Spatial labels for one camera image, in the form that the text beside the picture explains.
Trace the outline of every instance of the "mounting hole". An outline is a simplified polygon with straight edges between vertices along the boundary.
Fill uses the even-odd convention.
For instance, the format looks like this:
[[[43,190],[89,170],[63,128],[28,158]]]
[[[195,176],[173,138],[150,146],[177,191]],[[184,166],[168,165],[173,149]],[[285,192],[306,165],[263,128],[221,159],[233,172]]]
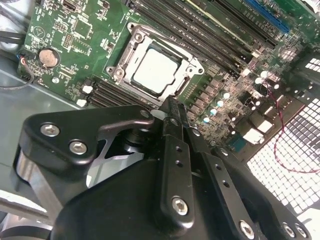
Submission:
[[[222,170],[222,168],[218,164],[215,165],[215,168],[220,170],[220,171]]]
[[[184,166],[179,160],[175,161],[175,165],[177,165],[179,168],[182,168]]]
[[[176,146],[175,150],[177,150],[179,153],[182,153],[182,149],[179,146]]]
[[[222,183],[226,188],[230,188],[230,185],[227,181],[223,180]]]

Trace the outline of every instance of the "capacitor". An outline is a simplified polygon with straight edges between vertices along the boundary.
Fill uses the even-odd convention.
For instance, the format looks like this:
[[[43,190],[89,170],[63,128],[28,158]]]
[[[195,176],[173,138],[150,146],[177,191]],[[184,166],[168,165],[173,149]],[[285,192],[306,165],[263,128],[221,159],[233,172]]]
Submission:
[[[215,116],[218,111],[213,106],[211,106],[211,107],[209,107],[209,112],[210,112],[211,116]]]
[[[221,95],[222,99],[229,99],[230,98],[230,93],[225,90],[221,91],[220,95]]]
[[[210,122],[210,118],[209,118],[208,115],[202,115],[201,118],[202,118],[202,121],[203,121],[205,124],[207,124],[207,123]]]
[[[230,118],[230,120],[231,120],[232,122],[234,122],[234,121],[236,120],[236,115],[233,114],[233,113],[231,113],[231,112],[228,113],[228,117]]]
[[[236,130],[232,127],[232,126],[228,126],[228,129],[229,129],[229,132],[232,134],[232,135],[235,135],[236,134]]]
[[[261,104],[261,102],[260,102],[258,99],[256,99],[256,98],[253,98],[253,99],[252,99],[252,102],[253,102],[253,104],[256,105],[256,106],[260,106],[260,104]]]
[[[273,89],[277,90],[280,88],[280,84],[275,82],[275,81],[272,81],[271,79],[266,79],[265,82]]]
[[[252,101],[248,103],[248,107],[251,108],[252,111],[257,109],[256,105]]]
[[[217,107],[222,108],[224,106],[224,101],[221,98],[216,98],[214,103]]]
[[[263,83],[262,77],[257,77],[257,78],[254,80],[254,83],[255,83],[255,84],[262,84],[262,83]]]

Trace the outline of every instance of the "black metal bracket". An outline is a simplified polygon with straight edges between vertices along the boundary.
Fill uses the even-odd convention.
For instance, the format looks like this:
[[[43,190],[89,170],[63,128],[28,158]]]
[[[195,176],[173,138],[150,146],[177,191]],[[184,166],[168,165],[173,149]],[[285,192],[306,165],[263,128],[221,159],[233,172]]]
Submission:
[[[199,170],[209,186],[217,217],[224,226],[220,228],[223,231],[221,235],[230,240],[257,239],[255,233],[258,231],[222,160],[210,154],[206,141],[198,130],[189,127],[185,132],[191,148],[192,169]]]
[[[214,147],[211,152],[224,163],[251,219],[259,224],[268,239],[311,238],[303,223],[283,206],[232,152],[222,147]]]

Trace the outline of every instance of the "microchip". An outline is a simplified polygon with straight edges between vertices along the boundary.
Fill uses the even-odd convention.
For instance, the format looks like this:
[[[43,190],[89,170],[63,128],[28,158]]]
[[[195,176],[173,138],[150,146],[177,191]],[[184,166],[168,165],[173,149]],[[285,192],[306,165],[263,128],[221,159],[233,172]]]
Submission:
[[[104,7],[105,9],[109,9],[109,8],[110,8],[110,3],[107,2],[107,1],[104,1],[104,2],[103,2],[103,7]]]
[[[197,104],[198,106],[203,106],[203,105],[205,104],[205,102],[202,101],[202,100],[200,100],[200,99],[197,99],[197,100],[195,101],[195,104]]]
[[[217,88],[219,87],[219,82],[215,79],[212,79],[210,82],[210,85],[212,85],[213,87]]]
[[[203,92],[200,94],[200,98],[202,98],[203,100],[207,100],[209,98],[209,95]]]
[[[160,94],[168,85],[173,84],[178,68],[177,62],[151,48],[144,56],[133,79],[145,88]]]
[[[206,86],[205,91],[206,91],[208,94],[212,95],[215,90],[214,90],[211,86]]]
[[[215,117],[216,117],[216,118],[221,118],[221,117],[222,117],[222,114],[221,114],[220,112],[217,112],[216,115],[215,115]]]
[[[77,19],[73,30],[76,33],[78,33],[78,35],[83,39],[87,39],[91,31],[91,28],[92,28],[91,25],[87,24],[84,21],[81,21],[80,19]]]
[[[193,112],[188,111],[186,113],[186,115],[190,118],[190,119],[194,119],[195,118],[195,114]]]
[[[243,85],[239,82],[237,85],[235,85],[236,89],[242,89]]]
[[[191,105],[190,109],[191,109],[191,111],[198,113],[200,108],[197,107],[196,105]]]

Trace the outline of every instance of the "red wire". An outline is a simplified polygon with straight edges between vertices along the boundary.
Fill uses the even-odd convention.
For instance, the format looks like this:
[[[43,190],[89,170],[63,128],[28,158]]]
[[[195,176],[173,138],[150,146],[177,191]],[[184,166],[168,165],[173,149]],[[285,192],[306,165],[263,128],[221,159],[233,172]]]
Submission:
[[[317,174],[317,173],[320,173],[320,169],[312,169],[310,171],[304,171],[304,170],[295,170],[294,168],[292,168],[292,169],[287,168],[284,165],[284,163],[277,156],[277,150],[278,150],[277,143],[280,140],[280,138],[282,137],[282,135],[285,133],[285,124],[284,124],[284,118],[283,118],[282,112],[280,111],[280,108],[279,108],[279,103],[276,100],[275,96],[272,94],[272,92],[269,90],[269,86],[267,86],[267,87],[268,87],[267,88],[268,94],[275,102],[275,107],[276,107],[276,110],[278,111],[279,118],[280,118],[280,121],[281,121],[281,133],[276,138],[275,143],[274,143],[274,148],[273,148],[273,153],[274,153],[275,160],[277,161],[277,163],[280,164],[281,167],[283,167],[284,169],[288,170],[291,173],[299,173],[299,174]]]

